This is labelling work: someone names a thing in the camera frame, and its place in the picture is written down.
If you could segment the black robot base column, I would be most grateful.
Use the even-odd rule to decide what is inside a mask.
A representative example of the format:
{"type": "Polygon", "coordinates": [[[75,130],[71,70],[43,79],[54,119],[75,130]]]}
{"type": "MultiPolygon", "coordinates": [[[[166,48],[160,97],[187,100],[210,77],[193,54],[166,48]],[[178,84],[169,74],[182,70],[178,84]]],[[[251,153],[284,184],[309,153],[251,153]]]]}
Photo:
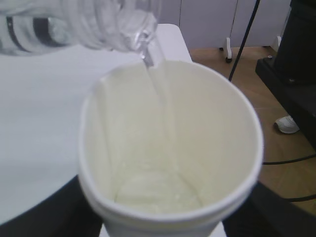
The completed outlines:
{"type": "Polygon", "coordinates": [[[293,0],[275,57],[257,61],[255,72],[316,146],[316,2],[293,0]]]}

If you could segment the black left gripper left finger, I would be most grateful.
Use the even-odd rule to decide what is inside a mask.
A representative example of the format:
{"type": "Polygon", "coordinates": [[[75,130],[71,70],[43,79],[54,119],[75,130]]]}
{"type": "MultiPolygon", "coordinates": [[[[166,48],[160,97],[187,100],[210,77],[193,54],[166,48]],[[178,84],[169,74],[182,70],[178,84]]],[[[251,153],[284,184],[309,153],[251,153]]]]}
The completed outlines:
{"type": "Polygon", "coordinates": [[[102,220],[74,177],[52,196],[0,226],[2,237],[98,237],[102,220]]]}

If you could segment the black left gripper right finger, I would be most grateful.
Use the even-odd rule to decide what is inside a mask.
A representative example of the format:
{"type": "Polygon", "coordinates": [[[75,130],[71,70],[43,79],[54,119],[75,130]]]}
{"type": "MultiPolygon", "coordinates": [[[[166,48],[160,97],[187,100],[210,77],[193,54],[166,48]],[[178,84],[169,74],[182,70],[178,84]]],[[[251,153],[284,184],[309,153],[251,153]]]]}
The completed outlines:
{"type": "Polygon", "coordinates": [[[228,237],[314,237],[316,217],[258,182],[249,198],[223,221],[228,237]]]}

